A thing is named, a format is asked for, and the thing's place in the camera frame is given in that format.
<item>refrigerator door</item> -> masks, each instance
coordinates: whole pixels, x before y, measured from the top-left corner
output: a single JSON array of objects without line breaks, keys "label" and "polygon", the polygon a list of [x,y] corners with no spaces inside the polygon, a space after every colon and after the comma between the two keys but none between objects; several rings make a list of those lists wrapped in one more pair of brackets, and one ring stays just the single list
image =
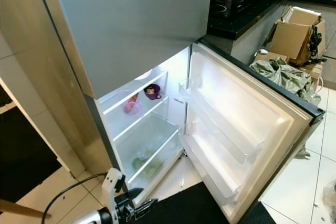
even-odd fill
[{"label": "refrigerator door", "polygon": [[317,127],[323,110],[231,56],[193,45],[182,144],[230,223],[236,224]]},{"label": "refrigerator door", "polygon": [[45,0],[84,93],[97,99],[206,34],[210,0]]}]

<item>refrigerator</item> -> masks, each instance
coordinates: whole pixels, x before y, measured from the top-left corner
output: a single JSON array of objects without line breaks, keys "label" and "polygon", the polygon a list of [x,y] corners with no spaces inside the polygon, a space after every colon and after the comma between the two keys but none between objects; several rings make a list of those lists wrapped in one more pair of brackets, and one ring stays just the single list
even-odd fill
[{"label": "refrigerator", "polygon": [[135,206],[186,155],[236,224],[323,118],[202,39],[210,0],[44,2]]}]

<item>kitchen counter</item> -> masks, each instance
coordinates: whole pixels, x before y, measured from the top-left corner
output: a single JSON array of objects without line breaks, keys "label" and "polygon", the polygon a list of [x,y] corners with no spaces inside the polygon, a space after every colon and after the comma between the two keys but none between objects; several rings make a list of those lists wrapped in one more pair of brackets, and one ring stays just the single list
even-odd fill
[{"label": "kitchen counter", "polygon": [[[218,2],[227,2],[227,0],[212,0],[207,34],[214,35],[226,39],[236,40],[242,34],[244,34],[251,26],[257,23],[262,17],[264,17],[274,7],[278,6],[279,2],[283,0],[244,0],[240,3],[232,5],[232,10],[235,12],[233,15],[225,17],[223,13],[213,10],[213,6]],[[316,3],[322,5],[328,5],[336,8],[336,0],[291,0],[308,3]]]}]

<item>purple bowl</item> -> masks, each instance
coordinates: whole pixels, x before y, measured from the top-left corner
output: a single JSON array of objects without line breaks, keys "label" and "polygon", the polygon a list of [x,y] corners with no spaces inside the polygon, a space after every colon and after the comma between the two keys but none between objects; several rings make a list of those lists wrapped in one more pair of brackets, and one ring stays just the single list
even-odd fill
[{"label": "purple bowl", "polygon": [[[147,93],[147,89],[154,89],[154,94]],[[160,86],[157,84],[150,84],[146,88],[143,89],[143,92],[150,100],[160,99],[162,96],[160,95]]]}]

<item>black cable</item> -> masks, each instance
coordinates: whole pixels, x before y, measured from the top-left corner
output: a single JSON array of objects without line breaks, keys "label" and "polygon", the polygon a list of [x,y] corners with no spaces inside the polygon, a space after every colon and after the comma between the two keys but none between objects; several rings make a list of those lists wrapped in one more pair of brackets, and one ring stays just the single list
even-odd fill
[{"label": "black cable", "polygon": [[80,184],[83,184],[84,182],[86,182],[86,181],[88,181],[88,180],[90,180],[90,179],[97,178],[97,177],[99,177],[99,176],[106,176],[106,175],[107,175],[107,173],[98,173],[98,174],[95,174],[95,175],[93,175],[93,176],[91,176],[91,177],[88,177],[88,178],[86,178],[86,179],[83,179],[83,180],[81,180],[81,181],[79,181],[79,182],[73,184],[72,186],[69,186],[68,188],[64,189],[63,191],[61,191],[58,195],[56,195],[56,196],[51,200],[51,202],[48,204],[46,210],[44,210],[44,213],[43,213],[43,215],[42,215],[42,221],[41,221],[41,224],[45,224],[44,221],[45,221],[45,219],[46,219],[46,216],[47,216],[47,213],[48,213],[48,211],[49,211],[49,208],[52,206],[52,204],[53,204],[53,203],[54,203],[54,202],[55,202],[55,201],[56,201],[62,194],[66,193],[68,190],[71,190],[71,189],[73,189],[73,188],[76,187],[76,186],[79,186]]}]

